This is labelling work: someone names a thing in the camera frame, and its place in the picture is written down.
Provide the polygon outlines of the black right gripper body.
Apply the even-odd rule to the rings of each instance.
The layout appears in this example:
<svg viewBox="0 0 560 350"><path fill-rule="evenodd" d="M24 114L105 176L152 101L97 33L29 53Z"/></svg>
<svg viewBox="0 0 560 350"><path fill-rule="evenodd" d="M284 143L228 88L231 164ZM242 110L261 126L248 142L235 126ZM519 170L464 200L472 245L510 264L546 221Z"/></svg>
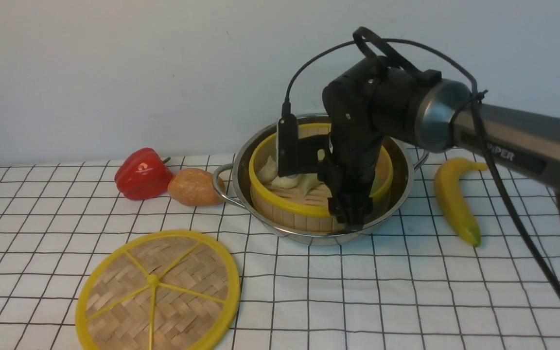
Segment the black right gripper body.
<svg viewBox="0 0 560 350"><path fill-rule="evenodd" d="M317 148L324 169L318 179L330 200L378 200L385 194L382 132L318 122L317 135L324 139Z"/></svg>

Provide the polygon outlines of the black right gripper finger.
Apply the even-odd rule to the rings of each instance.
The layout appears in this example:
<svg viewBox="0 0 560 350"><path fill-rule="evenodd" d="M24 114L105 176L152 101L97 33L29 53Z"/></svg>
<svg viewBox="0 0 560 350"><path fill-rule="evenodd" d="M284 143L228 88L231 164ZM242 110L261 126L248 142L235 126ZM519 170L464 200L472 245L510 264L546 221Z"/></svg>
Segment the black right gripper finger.
<svg viewBox="0 0 560 350"><path fill-rule="evenodd" d="M373 208L373 199L362 193L336 193L328 198L329 214L348 232L362 230Z"/></svg>

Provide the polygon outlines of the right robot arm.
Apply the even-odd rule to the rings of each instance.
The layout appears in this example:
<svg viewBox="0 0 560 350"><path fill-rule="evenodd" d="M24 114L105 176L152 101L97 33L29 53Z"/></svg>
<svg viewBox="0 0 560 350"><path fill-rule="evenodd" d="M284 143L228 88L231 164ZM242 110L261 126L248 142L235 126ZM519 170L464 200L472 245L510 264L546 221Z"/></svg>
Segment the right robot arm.
<svg viewBox="0 0 560 350"><path fill-rule="evenodd" d="M391 137L430 153L458 147L549 187L560 217L560 118L481 102L438 70L403 58L364 58L322 92L332 122L329 155L367 182L375 141Z"/></svg>

